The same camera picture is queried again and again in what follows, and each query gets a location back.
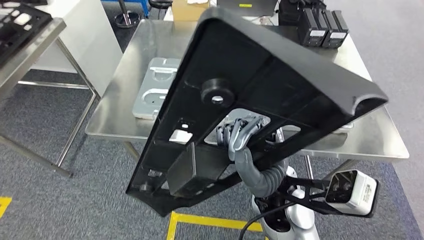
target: stainless steel table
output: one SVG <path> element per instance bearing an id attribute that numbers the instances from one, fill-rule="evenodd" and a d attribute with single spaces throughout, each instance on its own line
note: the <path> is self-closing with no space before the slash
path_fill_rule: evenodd
<path id="1" fill-rule="evenodd" d="M 55 88 L 67 88 L 67 89 L 83 89 L 90 90 L 92 93 L 91 99 L 87 106 L 82 112 L 78 122 L 73 128 L 65 147 L 60 153 L 59 158 L 55 163 L 47 160 L 46 158 L 38 155 L 31 151 L 25 146 L 13 141 L 5 134 L 3 134 L 0 128 L 0 144 L 5 144 L 16 152 L 27 156 L 28 158 L 39 162 L 46 168 L 49 168 L 63 176 L 70 177 L 72 173 L 61 168 L 61 165 L 74 142 L 75 136 L 77 135 L 84 119 L 94 103 L 94 100 L 98 96 L 97 92 L 91 86 L 78 63 L 71 55 L 69 50 L 63 44 L 59 38 L 59 34 L 66 28 L 65 22 L 61 18 L 55 18 L 51 21 L 39 34 L 37 34 L 32 40 L 30 40 L 21 50 L 19 50 L 2 68 L 0 68 L 0 99 L 8 91 L 10 91 L 16 84 L 32 85 L 40 87 L 55 87 Z M 72 66 L 75 68 L 79 76 L 84 80 L 86 85 L 81 84 L 70 84 L 70 83 L 56 83 L 56 82 L 41 82 L 41 81 L 21 81 L 22 77 L 28 72 L 34 62 L 43 54 L 43 52 L 53 43 L 56 43 Z"/>
<path id="2" fill-rule="evenodd" d="M 100 139 L 123 141 L 127 150 L 138 159 L 139 155 L 129 141 L 144 143 L 154 123 L 137 119 L 132 114 L 148 64 L 154 57 L 182 58 L 195 27 L 195 22 L 142 20 L 85 132 Z M 314 51 L 371 81 L 350 36 L 338 50 Z M 338 143 L 339 136 L 331 134 L 299 152 L 305 155 L 311 176 L 309 156 L 348 159 L 337 170 L 350 168 L 359 160 L 399 161 L 409 158 L 408 150 L 385 107 L 357 119 L 353 124 L 344 142 Z M 174 136 L 171 140 L 178 141 L 178 137 Z"/>

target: white camera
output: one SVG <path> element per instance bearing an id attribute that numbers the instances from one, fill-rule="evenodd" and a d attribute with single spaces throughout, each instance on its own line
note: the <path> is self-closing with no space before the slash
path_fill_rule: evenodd
<path id="1" fill-rule="evenodd" d="M 336 172 L 325 202 L 344 214 L 368 215 L 373 208 L 378 183 L 365 173 L 352 169 Z"/>

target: black tray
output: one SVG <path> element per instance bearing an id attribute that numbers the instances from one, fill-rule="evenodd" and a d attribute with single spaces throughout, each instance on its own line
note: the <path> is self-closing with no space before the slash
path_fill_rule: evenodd
<path id="1" fill-rule="evenodd" d="M 13 16 L 15 11 L 18 11 L 19 14 Z M 14 23 L 21 14 L 31 16 L 25 25 Z M 9 15 L 3 17 L 0 20 L 0 67 L 50 21 L 52 21 L 50 14 L 24 4 L 14 8 Z M 24 29 L 27 25 L 31 26 L 29 30 Z"/>
<path id="2" fill-rule="evenodd" d="M 213 103 L 213 96 L 223 101 Z M 199 19 L 126 193 L 165 216 L 239 183 L 237 173 L 220 179 L 231 164 L 228 150 L 204 142 L 233 109 L 271 119 L 248 143 L 256 166 L 264 170 L 387 101 L 375 83 L 269 29 L 209 8 Z M 266 142 L 285 125 L 301 131 L 282 143 Z M 192 137 L 186 144 L 170 142 L 174 130 Z M 173 195 L 163 187 L 165 181 Z"/>

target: metal table leg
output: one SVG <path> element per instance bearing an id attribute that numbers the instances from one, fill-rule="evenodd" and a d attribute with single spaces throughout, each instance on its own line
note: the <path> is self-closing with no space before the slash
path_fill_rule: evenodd
<path id="1" fill-rule="evenodd" d="M 134 148 L 134 146 L 131 144 L 131 142 L 123 141 L 122 144 L 123 144 L 123 147 L 125 148 L 125 150 L 131 155 L 131 157 L 133 157 L 136 161 L 138 161 L 140 159 L 139 152 Z"/>
<path id="2" fill-rule="evenodd" d="M 309 158 L 309 155 L 305 155 L 305 165 L 306 165 L 306 172 L 307 172 L 307 178 L 314 179 L 314 175 L 312 173 L 312 166 L 311 166 L 311 159 Z"/>
<path id="3" fill-rule="evenodd" d="M 60 48 L 60 50 L 62 51 L 62 53 L 65 55 L 65 57 L 67 58 L 67 60 L 70 62 L 70 64 L 72 65 L 72 67 L 76 70 L 76 72 L 78 73 L 78 75 L 82 78 L 82 80 L 84 80 L 85 85 L 87 85 L 87 87 L 90 89 L 90 91 L 98 98 L 100 98 L 100 95 L 97 93 L 97 91 L 94 89 L 93 85 L 91 84 L 91 82 L 89 81 L 87 75 L 84 73 L 84 71 L 81 69 L 80 65 L 78 64 L 78 62 L 75 60 L 75 58 L 72 56 L 71 52 L 69 51 L 69 49 L 65 46 L 64 42 L 61 40 L 60 37 L 58 37 L 56 39 L 56 44 L 57 46 Z"/>
<path id="4" fill-rule="evenodd" d="M 87 114 L 90 111 L 90 108 L 92 107 L 94 100 L 96 99 L 96 95 L 93 94 L 90 98 L 90 101 L 88 102 L 87 106 L 85 107 L 84 111 L 82 112 L 82 115 L 79 117 L 78 122 L 76 123 L 75 127 L 72 130 L 72 133 L 70 134 L 68 140 L 66 141 L 65 147 L 63 148 L 62 152 L 60 153 L 59 158 L 56 161 L 56 165 L 60 167 L 68 154 L 69 149 L 71 148 L 72 143 L 75 140 L 75 137 L 77 136 L 78 131 L 81 128 L 81 125 L 83 125 L 84 120 L 87 117 Z"/>
<path id="5" fill-rule="evenodd" d="M 80 130 L 84 120 L 86 119 L 90 108 L 93 106 L 94 101 L 96 98 L 100 98 L 99 94 L 96 92 L 92 84 L 89 82 L 87 76 L 85 75 L 84 71 L 81 69 L 80 65 L 77 63 L 75 58 L 72 56 L 68 48 L 65 46 L 65 44 L 62 42 L 60 38 L 56 40 L 56 44 L 59 46 L 60 50 L 63 52 L 65 57 L 68 59 L 68 61 L 71 63 L 71 65 L 74 67 L 78 75 L 84 80 L 85 85 L 80 84 L 70 84 L 70 83 L 58 83 L 58 82 L 42 82 L 42 81 L 19 81 L 19 84 L 22 85 L 32 85 L 32 86 L 40 86 L 40 87 L 55 87 L 55 88 L 67 88 L 67 89 L 83 89 L 83 90 L 90 90 L 92 93 L 92 96 L 87 103 L 84 111 L 82 112 L 81 116 L 78 119 L 78 122 L 76 123 L 75 127 L 73 128 L 68 140 L 66 141 L 66 145 L 63 148 L 62 152 L 60 153 L 59 158 L 56 161 L 56 164 L 52 163 L 51 161 L 47 160 L 46 158 L 36 154 L 35 152 L 29 150 L 28 148 L 22 146 L 19 143 L 16 143 L 12 141 L 11 139 L 7 138 L 4 135 L 0 134 L 0 143 L 5 144 L 6 146 L 12 148 L 14 151 L 30 158 L 38 163 L 40 163 L 42 166 L 47 167 L 49 169 L 52 169 L 53 171 L 65 176 L 65 177 L 71 177 L 72 173 L 69 171 L 66 171 L 61 167 L 66 155 L 68 154 L 69 149 L 71 148 L 72 143 L 75 140 L 75 137 L 77 136 L 78 131 Z"/>
<path id="6" fill-rule="evenodd" d="M 340 164 L 338 167 L 336 167 L 329 174 L 327 174 L 327 176 L 325 176 L 323 179 L 324 180 L 331 180 L 331 177 L 334 175 L 335 172 L 349 170 L 358 163 L 359 163 L 359 160 L 348 159 L 348 160 L 344 161 L 342 164 Z"/>
<path id="7" fill-rule="evenodd" d="M 49 168 L 49 169 L 55 171 L 56 173 L 58 173 L 62 176 L 65 176 L 65 177 L 71 177 L 72 176 L 72 173 L 70 173 L 69 171 L 66 171 L 66 170 L 58 167 L 57 165 L 53 164 L 52 162 L 45 159 L 44 157 L 36 154 L 35 152 L 29 150 L 28 148 L 20 145 L 19 143 L 12 141 L 11 139 L 7 138 L 4 135 L 1 135 L 1 133 L 0 133 L 0 143 L 5 144 L 6 146 L 10 147 L 11 149 L 13 149 L 14 151 L 16 151 L 19 154 L 22 154 L 22 155 L 24 155 L 24 156 L 26 156 L 30 159 L 37 161 L 42 166 Z"/>

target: yellow floor tape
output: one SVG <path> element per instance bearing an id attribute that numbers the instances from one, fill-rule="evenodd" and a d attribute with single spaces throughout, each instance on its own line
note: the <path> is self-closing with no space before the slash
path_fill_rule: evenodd
<path id="1" fill-rule="evenodd" d="M 166 240 L 175 240 L 177 223 L 197 224 L 203 226 L 241 230 L 247 222 L 209 216 L 196 216 L 190 214 L 176 213 L 173 211 L 169 219 L 169 227 Z M 252 225 L 249 226 L 247 230 L 253 232 L 262 232 L 262 227 L 261 224 L 254 222 Z"/>
<path id="2" fill-rule="evenodd" d="M 11 202 L 11 197 L 0 196 L 0 218 L 3 216 Z"/>

